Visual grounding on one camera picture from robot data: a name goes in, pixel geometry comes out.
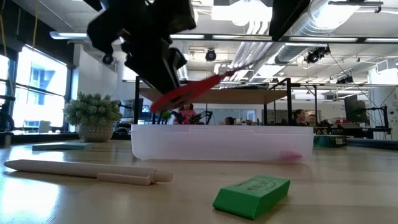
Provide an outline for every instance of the person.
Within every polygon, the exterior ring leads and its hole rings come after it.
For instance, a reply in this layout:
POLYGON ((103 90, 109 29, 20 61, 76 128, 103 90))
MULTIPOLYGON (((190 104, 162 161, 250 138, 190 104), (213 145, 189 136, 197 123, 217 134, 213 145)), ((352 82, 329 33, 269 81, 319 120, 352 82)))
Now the person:
POLYGON ((225 125, 234 125, 234 119, 232 117, 225 118, 225 125))
POLYGON ((316 125, 317 125, 317 123, 315 122, 315 115, 314 114, 310 114, 308 116, 308 126, 315 127, 316 125))
POLYGON ((196 112, 193 110, 193 104, 183 105, 178 109, 178 113, 182 115, 182 124, 190 124, 189 119, 195 116, 196 112))
POLYGON ((293 115, 294 115, 294 118, 293 118, 292 126, 306 126, 304 123, 304 121, 305 121, 304 110, 301 110, 301 109, 295 110, 293 115))

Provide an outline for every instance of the ceiling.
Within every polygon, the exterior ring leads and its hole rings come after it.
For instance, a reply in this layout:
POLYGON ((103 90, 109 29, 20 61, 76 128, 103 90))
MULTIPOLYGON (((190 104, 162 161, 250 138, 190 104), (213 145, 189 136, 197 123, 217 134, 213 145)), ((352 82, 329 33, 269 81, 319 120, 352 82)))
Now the ceiling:
MULTIPOLYGON (((34 0, 14 0, 25 10, 34 14, 34 0)), ((194 4, 199 9, 198 25, 193 33, 212 34, 245 34, 248 25, 236 26, 231 21, 214 21, 211 19, 212 0, 201 1, 202 5, 194 4)), ((373 13, 375 7, 361 8, 355 12, 343 25, 333 31, 338 36, 398 36, 398 1, 383 0, 383 10, 379 14, 373 13)), ((85 32, 88 23, 98 15, 94 9, 79 0, 40 0, 39 19, 60 32, 85 32)), ((240 42, 225 41, 181 41, 187 45, 185 50, 190 56, 188 62, 188 78, 190 72, 202 71, 203 78, 212 73, 217 63, 231 63, 241 45, 240 42), (217 53, 217 62, 206 62, 207 49, 214 49, 217 53)), ((398 45, 369 45, 369 44, 331 44, 331 54, 343 70, 351 70, 354 81, 367 82, 368 69, 376 62, 386 58, 398 58, 398 45)), ((101 54, 91 48, 93 54, 101 54)), ((307 68, 303 63, 303 56, 296 58, 293 66, 285 67, 275 76, 290 77, 293 82, 327 82, 341 76, 341 68, 333 58, 327 56, 307 68)), ((200 73, 195 72, 195 79, 200 79, 200 73)))

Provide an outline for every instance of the desk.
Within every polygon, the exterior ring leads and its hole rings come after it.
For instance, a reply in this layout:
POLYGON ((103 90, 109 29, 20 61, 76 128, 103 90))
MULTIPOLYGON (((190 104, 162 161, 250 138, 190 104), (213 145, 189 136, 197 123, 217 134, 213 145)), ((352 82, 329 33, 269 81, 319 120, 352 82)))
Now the desk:
POLYGON ((380 149, 317 149, 303 164, 140 161, 130 141, 87 151, 0 149, 0 223, 396 223, 398 154, 380 149), (174 173, 148 187, 61 175, 10 173, 9 159, 45 159, 157 167, 174 173), (253 175, 292 181, 289 197, 256 221, 213 210, 218 190, 253 175))

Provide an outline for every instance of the green sponge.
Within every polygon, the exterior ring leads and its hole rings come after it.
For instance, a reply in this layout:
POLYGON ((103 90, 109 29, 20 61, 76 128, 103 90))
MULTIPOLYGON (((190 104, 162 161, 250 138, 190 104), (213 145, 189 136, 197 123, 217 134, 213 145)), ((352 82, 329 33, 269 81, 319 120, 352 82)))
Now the green sponge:
POLYGON ((287 195, 289 185, 290 180, 254 176, 220 189, 213 207, 254 220, 282 200, 287 195))

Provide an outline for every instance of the clear plastic bin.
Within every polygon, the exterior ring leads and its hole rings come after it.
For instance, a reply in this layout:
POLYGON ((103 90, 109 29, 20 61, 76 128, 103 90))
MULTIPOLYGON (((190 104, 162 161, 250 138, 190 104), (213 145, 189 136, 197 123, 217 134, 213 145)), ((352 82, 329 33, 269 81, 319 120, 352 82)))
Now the clear plastic bin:
POLYGON ((313 128, 286 126, 132 125, 140 159, 272 161, 312 155, 313 128))

